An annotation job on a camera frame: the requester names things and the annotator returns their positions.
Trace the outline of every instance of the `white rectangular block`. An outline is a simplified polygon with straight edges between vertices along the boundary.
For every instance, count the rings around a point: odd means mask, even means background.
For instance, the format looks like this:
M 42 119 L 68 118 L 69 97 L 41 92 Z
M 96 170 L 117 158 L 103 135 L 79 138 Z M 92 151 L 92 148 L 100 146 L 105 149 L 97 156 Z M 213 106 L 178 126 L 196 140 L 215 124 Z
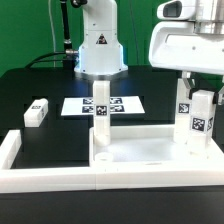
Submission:
M 95 81 L 93 83 L 94 104 L 110 104 L 110 81 Z
M 95 81 L 93 84 L 94 142 L 110 144 L 110 82 Z
M 193 94 L 188 150 L 207 156 L 206 148 L 211 142 L 216 105 L 214 92 L 200 90 Z
M 186 93 L 183 79 L 178 79 L 174 142 L 182 144 L 187 142 L 190 125 L 191 100 L 187 98 Z
M 11 168 L 21 144 L 20 130 L 10 130 L 0 146 L 0 170 Z
M 48 112 L 46 99 L 35 100 L 24 114 L 25 127 L 39 127 Z

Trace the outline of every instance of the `black platform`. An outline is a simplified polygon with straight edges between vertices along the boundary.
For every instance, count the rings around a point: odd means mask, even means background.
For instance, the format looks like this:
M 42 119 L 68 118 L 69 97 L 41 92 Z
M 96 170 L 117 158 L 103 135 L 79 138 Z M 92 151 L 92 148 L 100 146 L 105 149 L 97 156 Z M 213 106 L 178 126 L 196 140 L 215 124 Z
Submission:
M 139 96 L 145 114 L 112 115 L 112 125 L 173 124 L 179 73 L 130 67 L 111 81 L 111 96 Z M 23 145 L 13 169 L 88 166 L 92 116 L 62 117 L 65 97 L 92 96 L 92 81 L 62 69 L 14 69 L 0 79 L 0 142 L 20 129 Z M 196 76 L 196 86 L 212 89 Z M 23 114 L 47 98 L 40 128 L 25 128 Z M 224 107 L 217 107 L 213 138 L 224 150 Z M 0 195 L 0 223 L 223 224 L 224 186 L 51 192 Z

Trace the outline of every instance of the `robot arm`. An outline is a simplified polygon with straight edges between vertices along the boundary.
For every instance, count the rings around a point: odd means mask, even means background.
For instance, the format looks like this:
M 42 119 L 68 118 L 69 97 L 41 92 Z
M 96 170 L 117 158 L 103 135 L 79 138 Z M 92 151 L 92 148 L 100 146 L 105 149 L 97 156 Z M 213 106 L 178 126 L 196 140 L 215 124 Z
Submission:
M 79 48 L 75 72 L 99 76 L 127 70 L 123 64 L 123 47 L 117 40 L 117 4 L 115 0 L 72 0 L 83 5 L 84 41 Z

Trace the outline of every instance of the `small white box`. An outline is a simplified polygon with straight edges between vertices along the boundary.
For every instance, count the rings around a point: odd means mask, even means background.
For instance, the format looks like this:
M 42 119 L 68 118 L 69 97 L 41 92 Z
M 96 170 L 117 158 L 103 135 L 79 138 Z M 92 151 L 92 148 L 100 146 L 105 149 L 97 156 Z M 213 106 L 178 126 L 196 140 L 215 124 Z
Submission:
M 39 127 L 48 112 L 46 99 L 35 100 L 24 114 L 25 127 Z

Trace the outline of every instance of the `black cable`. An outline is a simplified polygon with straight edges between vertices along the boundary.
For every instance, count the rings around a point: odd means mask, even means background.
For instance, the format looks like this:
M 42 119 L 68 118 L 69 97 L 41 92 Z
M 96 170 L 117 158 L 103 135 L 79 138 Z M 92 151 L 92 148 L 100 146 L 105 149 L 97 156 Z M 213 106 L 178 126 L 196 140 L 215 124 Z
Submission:
M 65 54 L 64 51 L 59 51 L 59 52 L 53 52 L 53 53 L 49 53 L 49 54 L 44 54 L 40 57 L 37 57 L 36 59 L 34 59 L 33 61 L 31 61 L 29 64 L 27 64 L 25 66 L 25 68 L 30 68 L 33 64 L 37 63 L 37 61 L 40 61 L 41 59 L 47 58 L 47 57 L 51 57 L 51 56 L 55 56 L 55 55 L 62 55 Z
M 39 60 L 39 61 L 33 61 L 32 63 L 29 64 L 29 67 L 25 67 L 25 68 L 30 68 L 32 65 L 37 64 L 37 63 L 42 63 L 42 62 L 55 62 L 55 61 L 60 61 L 63 62 L 63 59 L 53 59 L 53 60 Z
M 64 26 L 64 49 L 72 49 L 72 42 L 70 39 L 69 23 L 68 23 L 68 10 L 67 10 L 67 0 L 61 0 L 61 12 L 62 12 L 62 22 Z
M 129 8 L 130 8 L 130 15 L 131 15 L 131 20 L 132 20 L 133 33 L 134 33 L 134 37 L 135 37 L 136 59 L 137 59 L 137 64 L 139 65 L 139 47 L 138 47 L 137 34 L 136 34 L 134 15 L 133 15 L 133 7 L 132 7 L 131 0 L 129 0 Z

